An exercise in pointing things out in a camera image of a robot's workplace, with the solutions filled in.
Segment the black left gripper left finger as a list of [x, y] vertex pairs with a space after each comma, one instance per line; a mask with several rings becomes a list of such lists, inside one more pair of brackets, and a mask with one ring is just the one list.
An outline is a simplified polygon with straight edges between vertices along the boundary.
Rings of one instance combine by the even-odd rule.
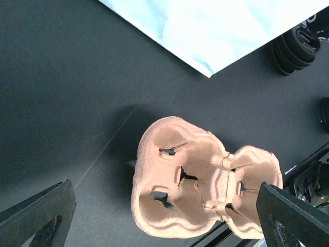
[[64, 246], [76, 210], [70, 180], [1, 212], [1, 246]]

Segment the light blue paper bag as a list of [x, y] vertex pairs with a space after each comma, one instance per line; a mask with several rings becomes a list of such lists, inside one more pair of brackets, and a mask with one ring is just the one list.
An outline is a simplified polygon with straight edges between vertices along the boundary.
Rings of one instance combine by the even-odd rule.
[[104, 1], [160, 46], [211, 77], [328, 6], [317, 1]]

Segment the single cardboard cup carrier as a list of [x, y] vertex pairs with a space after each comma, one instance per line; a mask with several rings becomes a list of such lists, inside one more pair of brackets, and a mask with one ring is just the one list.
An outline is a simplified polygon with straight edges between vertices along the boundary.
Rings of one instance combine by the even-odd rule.
[[218, 221], [242, 239], [262, 239], [261, 184], [283, 186], [276, 156], [253, 146], [234, 153], [211, 132], [169, 116], [152, 123], [137, 149], [131, 211], [150, 236], [193, 238]]

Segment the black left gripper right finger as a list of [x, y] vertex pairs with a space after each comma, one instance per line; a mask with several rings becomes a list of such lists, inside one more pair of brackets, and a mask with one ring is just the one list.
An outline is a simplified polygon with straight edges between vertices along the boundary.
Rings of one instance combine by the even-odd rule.
[[290, 193], [263, 182], [256, 207], [267, 246], [328, 246], [328, 214]]

